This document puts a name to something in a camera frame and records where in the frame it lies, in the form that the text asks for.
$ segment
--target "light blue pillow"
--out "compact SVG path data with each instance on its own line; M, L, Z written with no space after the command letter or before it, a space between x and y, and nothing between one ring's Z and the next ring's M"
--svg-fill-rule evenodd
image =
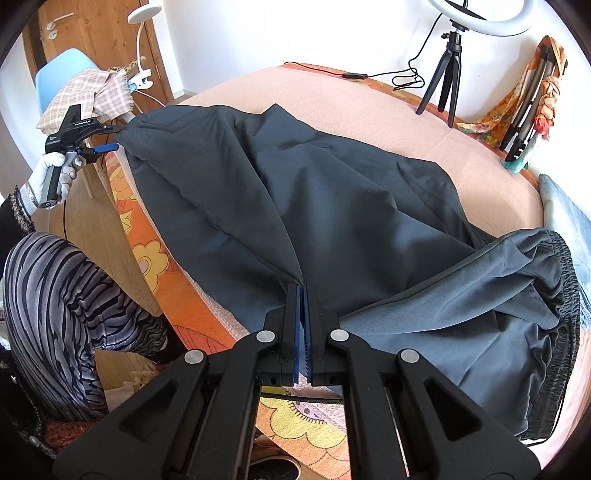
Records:
M540 175L544 227L558 232L569 246L581 293L581 327L591 327L591 220L548 175Z

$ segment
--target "black sweater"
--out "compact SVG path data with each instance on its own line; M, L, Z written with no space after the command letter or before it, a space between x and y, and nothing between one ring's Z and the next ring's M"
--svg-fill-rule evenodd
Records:
M0 206L0 277L4 276L4 264L12 247L35 231L21 205L20 193L15 189ZM0 478L52 478L51 459L45 455L51 452L43 445L34 447L30 440L42 438L44 423L43 411L19 379L10 351L0 346Z
M35 231L33 222L21 207L20 198L19 190L15 189L0 206L0 278L4 276L4 264L12 247Z

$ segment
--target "white desk lamp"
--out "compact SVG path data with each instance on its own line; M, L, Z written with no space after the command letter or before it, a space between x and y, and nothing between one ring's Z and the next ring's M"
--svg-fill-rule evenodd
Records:
M138 55L138 70L139 72L136 73L129 79L128 85L133 90L144 90L146 88L150 88L154 82L148 80L148 77L152 75L152 70L147 69L144 70L141 64L141 58L139 56L139 37L142 34L142 29L144 28L144 22L149 20L152 17L155 17L162 11L162 5L157 4L147 4L142 5L139 8L136 8L132 11L127 17L127 23L130 25L134 25L139 23L139 30L138 30L138 38L135 43L135 49Z

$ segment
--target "plaid cloth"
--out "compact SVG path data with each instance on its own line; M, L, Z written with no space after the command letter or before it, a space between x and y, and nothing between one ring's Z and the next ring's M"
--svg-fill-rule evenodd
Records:
M46 135L57 132L70 105L77 103L82 105L83 119L96 116L99 122L130 112L134 100L125 72L86 69L78 73L57 92L37 128Z

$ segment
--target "shoe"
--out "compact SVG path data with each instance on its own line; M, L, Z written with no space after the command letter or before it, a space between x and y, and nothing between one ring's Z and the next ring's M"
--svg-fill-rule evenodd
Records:
M169 363L176 360L181 355L187 352L187 348L183 345L183 342L178 337L177 332L173 326L170 325L167 318L162 314L160 319L166 325L166 335L168 337L168 343L163 350L153 355L145 355L148 360L152 360L156 365L168 365Z
M248 470L248 480L298 480L300 475L300 464L287 455L261 458Z

